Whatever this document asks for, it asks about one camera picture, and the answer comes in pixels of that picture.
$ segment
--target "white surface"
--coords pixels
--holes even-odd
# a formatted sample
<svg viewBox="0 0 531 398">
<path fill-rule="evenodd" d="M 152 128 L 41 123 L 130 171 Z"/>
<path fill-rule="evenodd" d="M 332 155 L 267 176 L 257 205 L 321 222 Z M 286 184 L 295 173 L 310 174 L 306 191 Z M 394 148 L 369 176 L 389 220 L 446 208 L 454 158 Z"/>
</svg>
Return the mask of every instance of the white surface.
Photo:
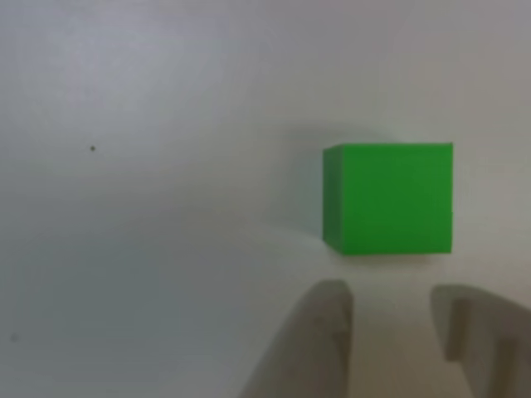
<svg viewBox="0 0 531 398">
<path fill-rule="evenodd" d="M 468 396 L 428 294 L 531 305 L 530 17 L 523 0 L 3 0 L 0 396 L 231 398 L 289 306 L 338 276 L 357 396 Z M 319 151 L 342 140 L 455 142 L 452 256 L 325 249 Z"/>
</svg>

